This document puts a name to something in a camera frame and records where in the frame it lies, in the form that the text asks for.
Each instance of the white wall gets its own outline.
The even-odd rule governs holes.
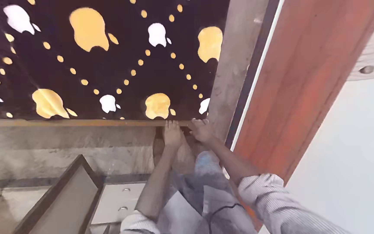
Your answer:
[[[374,80],[346,82],[287,188],[347,230],[374,233]]]

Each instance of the shirt sleeve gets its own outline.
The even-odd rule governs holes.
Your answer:
[[[121,223],[122,234],[159,234],[156,223],[138,210],[134,210]]]
[[[238,190],[271,234],[349,233],[300,205],[275,174],[245,177]]]

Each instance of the decorative ceiling panel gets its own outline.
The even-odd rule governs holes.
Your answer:
[[[229,0],[0,0],[0,119],[205,118]]]

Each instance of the black cable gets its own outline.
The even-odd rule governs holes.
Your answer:
[[[213,214],[211,214],[211,216],[210,216],[210,218],[209,218],[209,234],[211,234],[211,219],[213,218],[213,216],[217,213],[217,212],[219,212],[219,211],[221,211],[221,210],[223,210],[223,209],[225,209],[225,208],[230,208],[230,209],[233,209],[235,206],[241,206],[243,209],[245,209],[245,207],[243,207],[241,204],[239,204],[239,203],[235,203],[234,205],[232,205],[232,206],[222,206],[222,207],[220,207],[219,209],[217,209],[215,212],[213,212]]]

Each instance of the hand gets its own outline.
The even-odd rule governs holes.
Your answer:
[[[165,146],[174,146],[177,149],[181,146],[181,130],[176,120],[165,121],[164,143]]]
[[[209,120],[192,120],[187,126],[192,130],[190,133],[203,143],[208,143],[214,138],[213,131],[209,125]]]

